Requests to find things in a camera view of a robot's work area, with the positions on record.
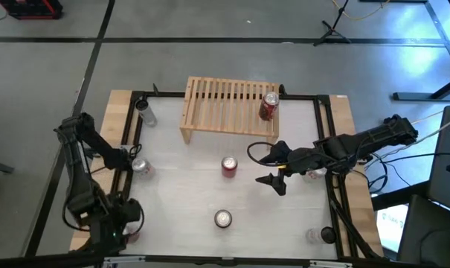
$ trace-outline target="wooden shelf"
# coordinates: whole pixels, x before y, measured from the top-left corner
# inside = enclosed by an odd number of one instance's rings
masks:
[[[279,94],[279,84],[209,77],[189,77],[180,130],[186,144],[193,131],[256,135],[275,143],[279,107],[270,121],[258,115],[261,98]]]

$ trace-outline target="metal bracket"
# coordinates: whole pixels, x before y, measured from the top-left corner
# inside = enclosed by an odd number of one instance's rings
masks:
[[[120,256],[104,258],[104,264],[125,264],[142,261],[145,262],[145,256]]]
[[[317,95],[317,99],[318,99],[323,105],[330,105],[330,97],[329,97],[329,95]]]
[[[342,263],[336,261],[310,261],[310,267],[320,267],[320,268],[351,268],[351,263]]]

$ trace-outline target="concrete floor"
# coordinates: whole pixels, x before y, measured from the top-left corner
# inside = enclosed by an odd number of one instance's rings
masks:
[[[58,21],[0,21],[0,36],[95,37],[107,0],[62,0]],[[430,0],[450,39],[450,7]],[[379,4],[350,0],[351,16]],[[120,0],[108,37],[305,37],[324,33],[320,21],[333,21],[330,0]],[[351,38],[439,38],[423,4],[389,4],[362,21],[338,25]],[[94,44],[0,43],[0,162],[15,173],[0,173],[0,258],[22,253],[59,143],[52,129],[70,115]],[[398,113],[415,121],[446,103],[403,103],[392,92],[433,92],[450,81],[445,48],[408,45],[312,45],[232,43],[103,44],[83,109],[97,128],[113,89],[184,89],[189,75],[267,80],[290,93],[348,95],[358,131]],[[437,129],[440,115],[415,127],[420,136]],[[436,137],[398,156],[430,153]],[[432,158],[396,162],[414,184],[428,179]],[[381,175],[372,167],[367,175]],[[67,176],[62,175],[39,254],[68,250],[72,231],[61,222]],[[384,191],[405,183],[390,171]]]

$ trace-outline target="silver can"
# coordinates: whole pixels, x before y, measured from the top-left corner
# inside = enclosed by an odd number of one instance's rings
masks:
[[[157,118],[155,117],[152,108],[150,108],[148,101],[138,100],[135,103],[135,108],[138,110],[138,114],[147,126],[155,127],[155,125],[157,125]]]
[[[313,228],[306,233],[309,243],[335,243],[337,235],[332,227]]]
[[[231,225],[231,213],[225,209],[220,209],[215,214],[215,224],[220,228],[226,228]]]
[[[325,167],[318,170],[309,170],[304,175],[304,180],[313,182],[315,180],[323,179],[326,176],[327,169]]]
[[[137,157],[132,161],[132,170],[144,175],[150,175],[153,172],[153,166],[147,159]]]

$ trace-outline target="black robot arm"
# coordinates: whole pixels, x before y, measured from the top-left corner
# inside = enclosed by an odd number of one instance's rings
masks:
[[[249,150],[256,142],[248,146],[249,157],[260,165],[279,167],[277,176],[269,174],[257,178],[256,181],[271,185],[279,195],[286,194],[284,176],[293,173],[305,174],[309,170],[326,168],[345,175],[356,165],[358,159],[368,157],[371,153],[388,145],[408,145],[417,140],[418,132],[411,126],[407,118],[394,115],[386,118],[382,125],[355,135],[342,134],[319,141],[314,141],[314,148],[298,148],[291,150],[286,142],[270,144],[267,156],[256,160]]]
[[[65,207],[80,228],[89,226],[90,239],[84,250],[117,253],[125,249],[125,225],[140,220],[142,208],[134,199],[125,200],[120,192],[104,193],[91,177],[83,142],[103,157],[104,165],[109,169],[130,169],[129,154],[112,148],[95,131],[94,119],[86,113],[66,118],[55,132],[65,154],[69,175]]]

